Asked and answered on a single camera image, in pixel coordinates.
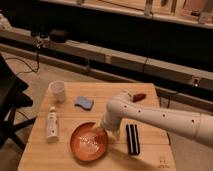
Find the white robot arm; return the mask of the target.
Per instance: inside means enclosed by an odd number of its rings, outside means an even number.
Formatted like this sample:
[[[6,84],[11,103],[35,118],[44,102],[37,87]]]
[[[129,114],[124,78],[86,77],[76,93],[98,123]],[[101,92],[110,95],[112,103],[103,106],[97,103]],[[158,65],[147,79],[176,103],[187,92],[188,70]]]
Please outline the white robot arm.
[[[140,121],[213,148],[213,116],[165,108],[142,107],[122,91],[106,103],[100,125],[109,131],[120,129],[123,118]]]

